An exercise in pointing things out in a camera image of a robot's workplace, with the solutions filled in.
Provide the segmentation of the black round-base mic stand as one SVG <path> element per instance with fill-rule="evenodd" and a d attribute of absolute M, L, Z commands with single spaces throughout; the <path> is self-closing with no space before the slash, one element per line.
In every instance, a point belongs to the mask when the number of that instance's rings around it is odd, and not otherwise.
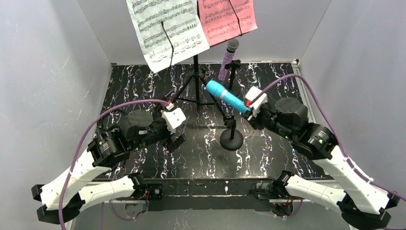
<path fill-rule="evenodd" d="M 237 121 L 235 117 L 233 115 L 223 117 L 223 122 L 226 130 L 221 133 L 220 145 L 229 151 L 240 149 L 244 143 L 244 137 L 242 133 L 236 129 Z"/>
<path fill-rule="evenodd" d="M 241 93 L 241 87 L 236 79 L 237 71 L 241 67 L 240 59 L 232 60 L 231 63 L 225 65 L 225 70 L 230 72 L 229 79 L 225 80 L 223 86 L 236 97 Z"/>

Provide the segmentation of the blue toy microphone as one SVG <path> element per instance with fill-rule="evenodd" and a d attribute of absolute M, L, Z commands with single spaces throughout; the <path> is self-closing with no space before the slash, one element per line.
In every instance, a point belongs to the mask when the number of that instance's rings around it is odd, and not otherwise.
<path fill-rule="evenodd" d="M 211 80 L 206 84 L 206 89 L 212 96 L 226 102 L 240 113 L 244 114 L 249 111 L 249 108 L 245 106 L 244 102 L 229 92 L 222 84 Z"/>

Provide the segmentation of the purple glitter microphone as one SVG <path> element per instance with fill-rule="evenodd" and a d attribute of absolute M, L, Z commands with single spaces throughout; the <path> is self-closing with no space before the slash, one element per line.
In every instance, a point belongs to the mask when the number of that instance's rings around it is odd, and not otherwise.
<path fill-rule="evenodd" d="M 221 65 L 221 68 L 220 68 L 220 71 L 219 71 L 219 74 L 218 74 L 218 79 L 220 81 L 225 80 L 225 78 L 226 78 L 226 69 L 225 69 L 225 67 L 226 67 L 227 64 L 230 64 L 232 62 L 235 51 L 237 50 L 238 47 L 239 47 L 239 41 L 238 41 L 237 38 L 230 39 L 227 42 L 227 48 L 226 48 L 225 56 L 223 58 L 223 62 L 222 62 L 222 65 Z"/>

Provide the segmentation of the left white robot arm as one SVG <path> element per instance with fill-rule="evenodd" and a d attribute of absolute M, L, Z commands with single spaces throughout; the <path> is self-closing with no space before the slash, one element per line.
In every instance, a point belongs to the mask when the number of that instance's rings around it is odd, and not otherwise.
<path fill-rule="evenodd" d="M 77 149 L 72 165 L 56 179 L 32 187 L 33 198 L 42 203 L 37 209 L 39 221 L 65 224 L 85 209 L 117 198 L 146 203 L 161 199 L 162 185 L 148 184 L 138 172 L 102 184 L 91 182 L 141 148 L 162 143 L 166 150 L 174 151 L 185 141 L 184 136 L 172 138 L 185 121 L 180 108 L 162 100 L 153 112 L 136 110 L 124 115 L 116 125 L 94 137 L 84 151 Z"/>

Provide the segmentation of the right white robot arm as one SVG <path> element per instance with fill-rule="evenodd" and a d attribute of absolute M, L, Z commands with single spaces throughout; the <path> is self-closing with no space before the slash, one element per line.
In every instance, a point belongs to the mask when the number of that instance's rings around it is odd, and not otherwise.
<path fill-rule="evenodd" d="M 391 219 L 388 209 L 397 206 L 399 198 L 365 181 L 355 163 L 343 156 L 335 135 L 327 127 L 308 120 L 305 105 L 291 97 L 276 104 L 263 100 L 247 105 L 248 121 L 255 129 L 267 129 L 289 140 L 294 150 L 323 168 L 340 185 L 335 189 L 283 171 L 273 182 L 274 190 L 334 210 L 356 229 L 387 228 Z"/>

